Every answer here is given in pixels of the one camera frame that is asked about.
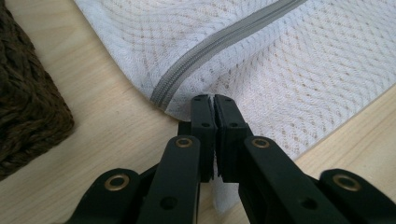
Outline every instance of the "wicker basket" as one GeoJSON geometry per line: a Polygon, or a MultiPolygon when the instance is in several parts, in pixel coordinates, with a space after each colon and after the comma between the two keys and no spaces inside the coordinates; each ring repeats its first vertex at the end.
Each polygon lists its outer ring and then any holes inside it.
{"type": "Polygon", "coordinates": [[[59,144],[73,117],[35,56],[29,37],[0,0],[0,180],[59,144]]]}

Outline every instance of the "round hole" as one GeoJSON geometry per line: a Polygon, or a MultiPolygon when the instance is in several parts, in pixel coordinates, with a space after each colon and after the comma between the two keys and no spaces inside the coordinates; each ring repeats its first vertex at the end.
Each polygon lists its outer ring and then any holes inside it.
{"type": "Polygon", "coordinates": [[[315,200],[310,199],[310,198],[305,198],[305,199],[301,200],[300,205],[306,209],[309,209],[309,210],[315,210],[318,208],[317,202],[315,202],[315,200]]]}
{"type": "Polygon", "coordinates": [[[192,141],[190,138],[179,138],[176,140],[177,147],[190,147],[192,145],[192,141]]]}
{"type": "Polygon", "coordinates": [[[335,175],[332,177],[332,181],[339,187],[349,191],[359,191],[361,189],[359,182],[348,175],[335,175]]]}
{"type": "Polygon", "coordinates": [[[129,176],[125,174],[113,175],[105,182],[105,188],[110,191],[124,189],[129,184],[129,176]]]}
{"type": "Polygon", "coordinates": [[[161,208],[164,210],[172,210],[177,205],[177,199],[174,197],[165,197],[161,200],[161,208]]]}
{"type": "Polygon", "coordinates": [[[270,143],[267,140],[261,139],[261,138],[253,139],[253,141],[251,141],[251,144],[253,144],[253,146],[255,146],[255,147],[269,147],[270,146],[270,143]]]}

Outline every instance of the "mesh laundry bag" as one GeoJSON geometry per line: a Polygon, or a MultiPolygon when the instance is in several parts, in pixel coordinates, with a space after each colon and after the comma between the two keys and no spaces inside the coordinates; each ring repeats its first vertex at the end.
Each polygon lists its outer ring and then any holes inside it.
{"type": "MultiPolygon", "coordinates": [[[[75,1],[167,114],[187,120],[191,97],[227,95],[293,159],[396,80],[393,0],[75,1]]],[[[220,211],[237,198],[236,186],[215,190],[220,211]]]]}

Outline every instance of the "clip jaw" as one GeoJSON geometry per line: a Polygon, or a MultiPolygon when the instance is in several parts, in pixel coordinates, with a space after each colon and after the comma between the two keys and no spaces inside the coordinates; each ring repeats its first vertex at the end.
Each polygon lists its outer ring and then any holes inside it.
{"type": "Polygon", "coordinates": [[[219,175],[239,183],[251,223],[396,223],[395,203],[370,183],[344,170],[305,175],[276,142],[253,136],[221,95],[194,97],[191,122],[179,123],[158,166],[101,175],[67,223],[196,223],[215,151],[219,175]]]}

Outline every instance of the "wooden surface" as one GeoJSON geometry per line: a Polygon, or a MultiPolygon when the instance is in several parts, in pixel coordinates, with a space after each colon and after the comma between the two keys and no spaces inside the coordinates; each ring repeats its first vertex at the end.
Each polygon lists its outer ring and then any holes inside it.
{"type": "MultiPolygon", "coordinates": [[[[141,173],[157,163],[177,121],[127,81],[71,0],[8,0],[76,120],[72,136],[0,182],[0,223],[62,223],[103,172],[141,173]]],[[[297,164],[309,175],[334,167],[363,176],[396,201],[396,87],[297,164]]],[[[241,204],[218,216],[203,184],[200,223],[247,223],[241,204]]]]}

